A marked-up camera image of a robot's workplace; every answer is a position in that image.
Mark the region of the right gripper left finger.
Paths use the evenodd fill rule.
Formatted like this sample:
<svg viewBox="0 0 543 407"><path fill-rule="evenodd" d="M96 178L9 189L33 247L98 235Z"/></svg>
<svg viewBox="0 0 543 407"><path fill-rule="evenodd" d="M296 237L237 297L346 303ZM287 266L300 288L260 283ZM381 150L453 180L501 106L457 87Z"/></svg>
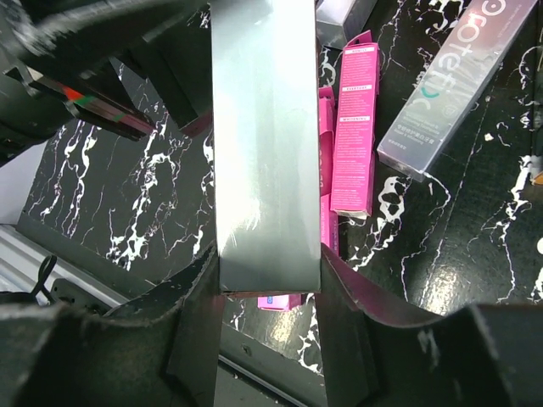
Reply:
<svg viewBox="0 0 543 407"><path fill-rule="evenodd" d="M223 299L214 245L189 266L104 315L28 293L1 294L4 406L211 406Z"/></svg>

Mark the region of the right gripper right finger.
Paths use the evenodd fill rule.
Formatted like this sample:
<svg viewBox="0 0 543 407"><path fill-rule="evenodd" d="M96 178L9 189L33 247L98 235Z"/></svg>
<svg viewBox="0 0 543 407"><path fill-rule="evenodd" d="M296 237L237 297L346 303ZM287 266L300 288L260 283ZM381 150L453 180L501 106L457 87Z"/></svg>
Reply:
<svg viewBox="0 0 543 407"><path fill-rule="evenodd" d="M539 406L542 308L406 302L322 249L316 316L331 406Z"/></svg>

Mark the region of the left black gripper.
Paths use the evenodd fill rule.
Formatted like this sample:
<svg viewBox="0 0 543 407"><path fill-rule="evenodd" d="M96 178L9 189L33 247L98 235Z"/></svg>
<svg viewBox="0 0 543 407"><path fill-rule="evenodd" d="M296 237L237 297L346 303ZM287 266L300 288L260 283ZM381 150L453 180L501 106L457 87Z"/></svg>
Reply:
<svg viewBox="0 0 543 407"><path fill-rule="evenodd" d="M212 121L205 1L4 1L1 161L51 139L72 119L137 141L155 130L112 62L149 80L181 132Z"/></svg>

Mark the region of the grey Protefix toothpaste box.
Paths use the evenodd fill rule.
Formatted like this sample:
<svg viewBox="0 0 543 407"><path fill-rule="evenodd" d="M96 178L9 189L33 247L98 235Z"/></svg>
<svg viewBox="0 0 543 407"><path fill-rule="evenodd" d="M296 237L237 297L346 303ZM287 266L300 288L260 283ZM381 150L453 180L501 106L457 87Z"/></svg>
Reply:
<svg viewBox="0 0 543 407"><path fill-rule="evenodd" d="M535 1L472 1L378 145L381 163L422 181L479 99Z"/></svg>

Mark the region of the silver grey toothpaste box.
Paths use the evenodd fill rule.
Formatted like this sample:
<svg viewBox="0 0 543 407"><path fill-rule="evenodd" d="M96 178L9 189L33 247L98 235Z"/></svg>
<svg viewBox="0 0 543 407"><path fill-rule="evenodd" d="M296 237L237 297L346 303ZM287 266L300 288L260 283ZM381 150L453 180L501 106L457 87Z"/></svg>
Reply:
<svg viewBox="0 0 543 407"><path fill-rule="evenodd" d="M361 34L377 0L321 0L316 3L316 35L325 47L342 49Z"/></svg>

